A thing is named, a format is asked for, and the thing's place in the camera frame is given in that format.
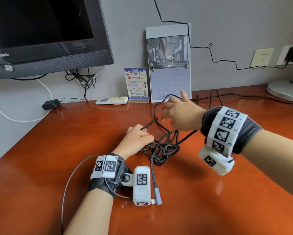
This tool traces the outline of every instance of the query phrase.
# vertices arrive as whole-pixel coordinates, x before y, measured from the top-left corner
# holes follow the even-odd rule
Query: qr code
[[[217,128],[214,138],[223,142],[227,141],[229,132],[220,128]]]
[[[103,161],[97,161],[94,171],[101,171],[103,167]]]
[[[137,205],[148,205],[147,202],[137,202]]]
[[[210,165],[211,167],[214,166],[216,164],[215,160],[213,158],[211,158],[210,156],[207,156],[204,161],[207,162],[208,165]]]
[[[233,110],[227,110],[227,112],[225,113],[225,115],[229,115],[229,116],[231,116],[233,118],[238,118],[239,113],[236,112],[236,111],[233,111]]]
[[[116,163],[115,161],[106,161],[104,171],[111,171],[115,172],[116,170]]]
[[[220,153],[224,153],[224,147],[225,146],[222,145],[221,143],[213,141],[212,148],[215,149],[216,151],[219,151]]]
[[[147,185],[147,174],[137,174],[137,185]]]
[[[235,124],[235,120],[233,119],[229,119],[227,117],[223,117],[222,121],[220,122],[220,126],[223,126],[225,128],[228,128],[228,129],[232,129],[232,127],[234,126]]]

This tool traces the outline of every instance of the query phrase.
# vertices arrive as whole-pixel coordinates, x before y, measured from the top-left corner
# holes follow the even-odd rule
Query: glossy red-brown tabletop
[[[264,89],[219,93],[268,95]],[[293,139],[293,106],[236,96],[221,99],[265,129]],[[200,105],[208,108],[208,100]],[[219,105],[214,98],[212,106]],[[129,126],[149,123],[153,106],[90,101],[63,104],[48,114],[0,159],[0,234],[60,234],[62,196],[72,171],[90,155],[111,152]],[[168,120],[163,124],[171,129]],[[157,139],[164,134],[155,124],[148,131]],[[180,139],[188,133],[180,132]],[[240,155],[230,173],[217,175],[197,156],[203,145],[197,132],[164,166],[155,166],[163,205],[137,207],[115,198],[109,234],[293,234],[293,196]],[[64,228],[87,192],[94,162],[91,158],[80,166],[68,186]],[[149,166],[150,159],[139,152],[127,164],[134,170]]]

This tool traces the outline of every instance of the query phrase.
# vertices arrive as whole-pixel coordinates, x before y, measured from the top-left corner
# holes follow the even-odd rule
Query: black wrist strap
[[[207,137],[209,130],[211,129],[212,123],[221,108],[221,106],[211,108],[208,111],[206,111],[203,115],[201,133],[205,137]],[[233,146],[233,153],[240,154],[244,146],[246,146],[246,144],[251,140],[251,138],[253,138],[254,135],[262,129],[263,128],[261,126],[259,126],[257,123],[255,123],[252,119],[248,117],[243,123],[242,128],[238,133],[237,140]]]
[[[120,155],[115,153],[108,153],[107,155],[118,156],[117,165],[116,165],[116,174],[114,179],[106,178],[106,181],[109,187],[117,193],[117,191],[122,187],[121,182],[124,180],[125,173],[132,173],[129,167],[126,165],[125,159],[123,159]],[[88,187],[88,191],[94,189],[101,189],[115,197],[115,194],[110,191],[110,189],[105,184],[104,178],[93,178]]]

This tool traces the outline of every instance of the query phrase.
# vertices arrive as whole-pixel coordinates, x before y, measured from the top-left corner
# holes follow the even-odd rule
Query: round silver base
[[[274,81],[268,84],[267,92],[278,98],[293,102],[293,83],[291,81]]]

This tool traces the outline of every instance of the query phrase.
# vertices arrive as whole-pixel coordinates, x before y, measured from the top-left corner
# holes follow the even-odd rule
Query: person's left arm
[[[113,153],[120,155],[126,160],[145,145],[152,142],[154,137],[146,129],[141,131],[142,127],[140,124],[130,127],[126,136]],[[101,189],[89,191],[65,230],[65,235],[107,235],[112,207],[113,197],[109,193]]]

